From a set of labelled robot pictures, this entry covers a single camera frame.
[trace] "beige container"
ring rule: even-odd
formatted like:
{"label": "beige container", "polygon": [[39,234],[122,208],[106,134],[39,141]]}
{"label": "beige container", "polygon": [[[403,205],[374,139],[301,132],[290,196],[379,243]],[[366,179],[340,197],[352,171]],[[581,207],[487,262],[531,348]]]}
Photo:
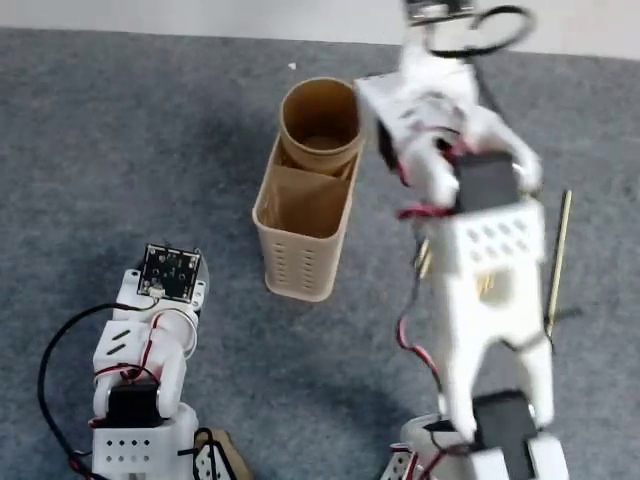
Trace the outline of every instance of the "beige container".
{"label": "beige container", "polygon": [[310,302],[331,294],[361,156],[362,144],[336,176],[308,172],[276,139],[252,212],[272,292]]}
{"label": "beige container", "polygon": [[334,175],[353,159],[362,143],[352,87],[326,77],[293,87],[280,106],[280,137],[285,151],[302,169]]}

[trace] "paper cup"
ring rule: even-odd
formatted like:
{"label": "paper cup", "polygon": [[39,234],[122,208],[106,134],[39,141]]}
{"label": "paper cup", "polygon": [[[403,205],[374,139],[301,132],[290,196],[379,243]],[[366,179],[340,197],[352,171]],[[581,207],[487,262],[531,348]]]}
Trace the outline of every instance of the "paper cup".
{"label": "paper cup", "polygon": [[282,146],[303,170],[333,175],[361,144],[353,88],[335,78],[312,78],[293,87],[280,107]]}

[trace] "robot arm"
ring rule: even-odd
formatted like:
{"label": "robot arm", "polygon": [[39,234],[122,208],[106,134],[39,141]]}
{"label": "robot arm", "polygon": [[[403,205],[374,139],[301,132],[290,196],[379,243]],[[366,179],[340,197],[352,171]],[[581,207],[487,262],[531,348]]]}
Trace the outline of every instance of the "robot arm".
{"label": "robot arm", "polygon": [[[198,419],[181,397],[208,283],[199,252],[157,245],[125,272],[117,304],[141,310],[114,310],[93,356],[94,473],[109,480],[194,478]],[[202,464],[216,471],[214,462]]]}
{"label": "robot arm", "polygon": [[[479,104],[470,64],[428,48],[437,4],[451,11],[452,3],[466,2],[407,3],[399,70],[359,79],[356,91],[364,126],[387,165],[435,207],[425,214],[438,217],[418,224],[427,224],[440,334],[427,364],[437,366],[442,391],[440,414],[405,427],[405,450],[394,451],[387,473],[397,472],[398,456],[407,455],[403,480],[566,479],[559,442],[539,432],[553,418],[538,284],[542,207],[518,193],[540,189],[540,159]],[[477,285],[487,276],[491,294],[483,297]],[[484,352],[501,341],[519,360],[522,390],[473,398]]]}

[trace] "gray carpet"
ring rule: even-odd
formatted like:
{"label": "gray carpet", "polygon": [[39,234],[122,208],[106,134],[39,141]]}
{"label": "gray carpet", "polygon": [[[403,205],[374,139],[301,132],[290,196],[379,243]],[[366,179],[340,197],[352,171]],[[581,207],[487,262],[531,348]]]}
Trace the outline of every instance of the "gray carpet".
{"label": "gray carpet", "polygon": [[[13,30],[0,45],[0,477],[73,478],[37,408],[40,355],[67,317],[115,299],[145,242],[168,240],[202,248],[212,272],[184,391],[201,422],[229,430],[259,479],[376,478],[402,423],[435,403],[393,337],[412,248],[393,210],[409,193],[367,155],[336,290],[319,305],[266,291],[250,209],[287,89],[391,70],[397,49]],[[550,241],[561,191],[575,191],[560,302],[586,315],[556,330],[553,431],[572,478],[636,479],[640,64],[503,54],[484,65],[545,159]],[[90,445],[105,319],[53,358],[51,405],[78,448]],[[478,391],[513,385],[509,360],[491,350]]]}

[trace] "brass rod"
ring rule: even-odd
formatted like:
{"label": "brass rod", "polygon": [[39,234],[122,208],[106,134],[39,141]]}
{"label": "brass rod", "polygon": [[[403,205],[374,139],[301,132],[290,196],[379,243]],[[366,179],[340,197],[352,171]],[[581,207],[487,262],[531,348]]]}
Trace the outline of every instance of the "brass rod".
{"label": "brass rod", "polygon": [[553,327],[556,323],[556,307],[558,304],[558,290],[560,289],[560,274],[562,273],[562,261],[564,259],[565,244],[567,241],[567,226],[569,224],[569,212],[571,211],[571,190],[566,190],[562,198],[562,209],[560,213],[560,225],[556,238],[555,253],[553,259],[553,269],[551,273],[551,286],[547,301],[546,330],[551,338]]}

